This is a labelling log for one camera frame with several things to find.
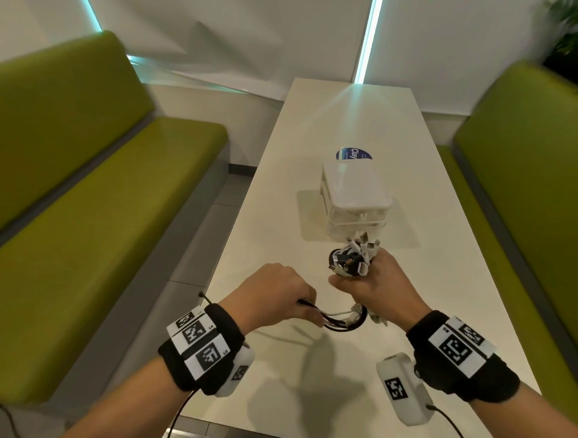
black plant pot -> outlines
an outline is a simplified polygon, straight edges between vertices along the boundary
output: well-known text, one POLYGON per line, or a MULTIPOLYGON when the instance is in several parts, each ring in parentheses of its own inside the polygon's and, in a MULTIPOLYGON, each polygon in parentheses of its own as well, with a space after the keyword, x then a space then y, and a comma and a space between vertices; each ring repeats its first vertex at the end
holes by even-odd
POLYGON ((578 32, 562 37, 544 61, 544 67, 578 84, 578 32))

white plastic box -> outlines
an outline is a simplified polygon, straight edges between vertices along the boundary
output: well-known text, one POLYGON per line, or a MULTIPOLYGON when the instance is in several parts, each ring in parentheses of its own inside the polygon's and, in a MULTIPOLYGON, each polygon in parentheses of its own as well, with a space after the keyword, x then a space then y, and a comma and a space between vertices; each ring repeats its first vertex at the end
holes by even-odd
POLYGON ((327 234, 345 242, 367 232, 375 240, 393 204, 377 177, 371 159, 323 163, 321 194, 327 215, 327 234))

wrist strap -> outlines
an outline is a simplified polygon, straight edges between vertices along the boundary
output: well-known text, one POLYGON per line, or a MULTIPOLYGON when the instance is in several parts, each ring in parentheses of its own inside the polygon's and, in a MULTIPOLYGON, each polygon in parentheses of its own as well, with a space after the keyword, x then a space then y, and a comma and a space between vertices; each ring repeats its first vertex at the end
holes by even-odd
POLYGON ((232 372, 245 337, 218 304, 196 307, 167 328, 170 339, 158 349, 182 391, 214 395, 232 372))
POLYGON ((520 387, 520 379, 494 354, 495 347, 458 318, 430 312, 407 333, 415 348, 416 369, 432 388, 500 403, 520 387))

bundle of usb cables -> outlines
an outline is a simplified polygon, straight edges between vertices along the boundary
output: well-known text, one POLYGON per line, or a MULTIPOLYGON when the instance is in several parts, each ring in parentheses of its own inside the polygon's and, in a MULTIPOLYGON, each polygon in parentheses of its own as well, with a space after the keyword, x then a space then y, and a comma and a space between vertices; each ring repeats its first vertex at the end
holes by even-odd
MULTIPOLYGON (((331 251, 329 255, 329 268, 338 275, 343 277, 358 277, 366 276, 369 272, 371 260, 379 251, 379 240, 375 243, 369 243, 367 233, 357 235, 353 239, 347 240, 347 245, 341 249, 331 251)), ((299 300, 299 304, 305 306, 315 307, 305 300, 299 300)), ((373 322, 384 322, 377 315, 368 312, 365 306, 361 304, 354 304, 351 310, 326 313, 319 309, 323 318, 325 319, 325 327, 334 332, 351 332, 365 322, 369 315, 373 322), (336 319, 336 316, 349 315, 345 319, 336 319)))

hand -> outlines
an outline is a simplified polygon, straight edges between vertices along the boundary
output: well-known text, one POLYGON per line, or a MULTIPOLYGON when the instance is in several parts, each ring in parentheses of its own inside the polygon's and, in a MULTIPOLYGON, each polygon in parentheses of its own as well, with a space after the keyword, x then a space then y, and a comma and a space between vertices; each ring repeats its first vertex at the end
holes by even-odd
POLYGON ((335 274, 329 277, 329 283, 406 332, 431 312, 395 258, 383 248, 371 260, 367 276, 335 274))
POLYGON ((259 327, 290 318, 307 320, 323 327, 323 316, 317 309, 297 304, 298 299, 315 304, 316 298, 315 289, 295 269, 275 263, 261 267, 219 305, 246 335, 259 327))

